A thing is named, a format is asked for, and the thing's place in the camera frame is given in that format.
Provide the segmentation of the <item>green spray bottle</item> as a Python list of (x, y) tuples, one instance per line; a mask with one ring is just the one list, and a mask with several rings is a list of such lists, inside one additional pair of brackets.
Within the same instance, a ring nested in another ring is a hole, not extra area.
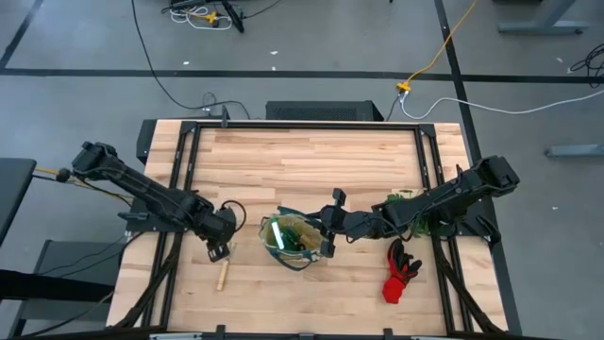
[(271, 227), (272, 227), (272, 231), (275, 237), (275, 241), (277, 243), (277, 247), (281, 250), (283, 250), (285, 248), (283, 239), (282, 239), (282, 235), (281, 235), (281, 231), (279, 228), (279, 224), (277, 221), (276, 217), (272, 217), (271, 218)]

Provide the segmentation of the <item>grey metal cart base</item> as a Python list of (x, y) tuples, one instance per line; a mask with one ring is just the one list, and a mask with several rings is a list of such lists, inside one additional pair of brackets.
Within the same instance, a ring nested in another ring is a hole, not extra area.
[[(86, 281), (114, 286), (117, 281), (120, 253), (124, 243), (63, 242), (47, 240), (34, 267), (43, 276)], [(77, 322), (103, 325), (109, 314), (106, 301), (96, 306), (96, 300), (27, 299), (15, 316), (8, 332), (10, 337), (29, 333), (29, 324), (42, 321), (46, 328), (62, 324), (68, 318)]]

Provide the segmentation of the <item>black desk foot bar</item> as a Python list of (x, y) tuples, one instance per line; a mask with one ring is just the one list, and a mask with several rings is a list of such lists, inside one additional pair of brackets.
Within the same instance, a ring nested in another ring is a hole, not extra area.
[(112, 285), (46, 277), (0, 269), (0, 299), (94, 302), (111, 294)]

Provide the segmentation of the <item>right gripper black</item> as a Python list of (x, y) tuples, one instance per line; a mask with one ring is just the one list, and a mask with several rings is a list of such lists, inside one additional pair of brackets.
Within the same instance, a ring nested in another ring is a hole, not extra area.
[(322, 237), (320, 253), (332, 258), (335, 252), (334, 238), (341, 234), (353, 243), (360, 238), (373, 238), (377, 235), (377, 224), (369, 212), (347, 212), (343, 209), (346, 194), (342, 189), (335, 188), (332, 193), (335, 202), (324, 206), (320, 212), (313, 212), (312, 218), (321, 221), (320, 234)]

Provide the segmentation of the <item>black power strip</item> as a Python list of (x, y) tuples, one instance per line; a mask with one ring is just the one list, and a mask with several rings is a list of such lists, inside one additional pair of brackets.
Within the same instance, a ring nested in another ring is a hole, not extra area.
[(232, 24), (235, 26), (235, 28), (240, 33), (244, 33), (243, 19), (236, 12), (235, 8), (229, 3), (228, 0), (221, 0), (221, 4), (222, 4), (223, 8), (225, 9), (227, 15), (231, 19)]

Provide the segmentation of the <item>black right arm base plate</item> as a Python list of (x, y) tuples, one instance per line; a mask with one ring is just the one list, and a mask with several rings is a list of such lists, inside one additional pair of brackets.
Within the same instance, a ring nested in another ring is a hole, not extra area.
[(501, 241), (501, 234), (495, 224), (482, 213), (474, 210), (454, 217), (450, 221), (440, 221), (436, 234), (446, 238), (453, 236), (481, 237), (491, 246)]

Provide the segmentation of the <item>black desk top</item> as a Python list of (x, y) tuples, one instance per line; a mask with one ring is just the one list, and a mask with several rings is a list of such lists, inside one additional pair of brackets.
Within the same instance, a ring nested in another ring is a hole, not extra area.
[(31, 159), (0, 158), (0, 246), (7, 237), (36, 165)]

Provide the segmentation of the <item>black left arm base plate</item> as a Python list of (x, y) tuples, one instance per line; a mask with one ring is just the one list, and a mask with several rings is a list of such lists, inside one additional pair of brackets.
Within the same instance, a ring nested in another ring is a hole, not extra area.
[(129, 212), (119, 212), (128, 231), (179, 232), (192, 227), (192, 220), (165, 197), (135, 198)]

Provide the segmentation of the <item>red black gardening glove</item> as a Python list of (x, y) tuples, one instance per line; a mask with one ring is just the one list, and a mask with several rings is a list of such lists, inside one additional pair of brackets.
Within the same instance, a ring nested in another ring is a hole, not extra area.
[(389, 278), (384, 282), (382, 295), (387, 303), (398, 304), (403, 291), (411, 281), (418, 275), (422, 266), (421, 260), (414, 257), (405, 250), (400, 239), (395, 239), (387, 252), (389, 265)]

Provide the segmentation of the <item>black computer case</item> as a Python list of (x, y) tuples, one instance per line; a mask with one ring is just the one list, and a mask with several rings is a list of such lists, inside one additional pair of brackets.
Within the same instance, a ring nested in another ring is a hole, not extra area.
[(384, 117), (371, 100), (365, 101), (269, 101), (267, 120), (295, 121), (369, 121)]

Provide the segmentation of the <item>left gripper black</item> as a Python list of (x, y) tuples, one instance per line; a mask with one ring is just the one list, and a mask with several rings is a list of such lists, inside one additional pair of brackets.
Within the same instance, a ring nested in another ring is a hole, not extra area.
[(236, 229), (236, 215), (231, 208), (207, 213), (200, 222), (200, 237), (212, 244), (208, 256), (212, 263), (231, 255), (228, 242)]

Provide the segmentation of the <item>wooden handled hand rake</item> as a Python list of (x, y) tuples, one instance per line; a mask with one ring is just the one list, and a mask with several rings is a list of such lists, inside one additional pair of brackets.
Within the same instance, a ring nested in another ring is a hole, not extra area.
[(231, 260), (231, 255), (227, 256), (226, 259), (223, 261), (222, 266), (221, 266), (221, 271), (220, 271), (220, 275), (216, 284), (216, 290), (217, 291), (223, 291), (224, 287), (225, 287), (225, 282), (227, 279), (227, 271), (230, 265), (230, 260)]

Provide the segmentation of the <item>grey metal desk foot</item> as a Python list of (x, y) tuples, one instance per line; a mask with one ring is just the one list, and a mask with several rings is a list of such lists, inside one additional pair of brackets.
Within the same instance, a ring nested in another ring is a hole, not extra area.
[(500, 23), (497, 27), (499, 33), (528, 34), (528, 35), (580, 35), (590, 27), (584, 21), (562, 20), (577, 0), (543, 0), (536, 16), (524, 22)]
[(604, 157), (604, 144), (567, 144), (552, 145), (545, 155), (554, 157)]

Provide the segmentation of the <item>green potted plant white pot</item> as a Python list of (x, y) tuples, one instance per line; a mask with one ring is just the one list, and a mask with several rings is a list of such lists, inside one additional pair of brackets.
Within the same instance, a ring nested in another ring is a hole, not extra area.
[[(411, 189), (403, 189), (398, 192), (391, 192), (387, 195), (386, 203), (394, 202), (394, 201), (402, 201), (409, 200), (416, 196), (422, 194), (422, 190), (411, 190)], [(428, 222), (425, 219), (417, 219), (415, 221), (414, 227), (410, 229), (411, 238), (420, 238), (421, 236), (429, 236)]]

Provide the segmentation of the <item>beige green gardening bag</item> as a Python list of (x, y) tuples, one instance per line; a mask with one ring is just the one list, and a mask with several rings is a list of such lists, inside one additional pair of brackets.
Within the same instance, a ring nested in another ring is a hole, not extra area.
[[(305, 250), (288, 251), (277, 247), (271, 227), (271, 218), (276, 217), (281, 231), (292, 228), (301, 234), (301, 241), (306, 246)], [(320, 234), (320, 222), (302, 212), (277, 207), (277, 213), (264, 216), (260, 221), (258, 236), (269, 255), (282, 266), (299, 272), (311, 264), (317, 263), (323, 258), (320, 253), (322, 237)]]

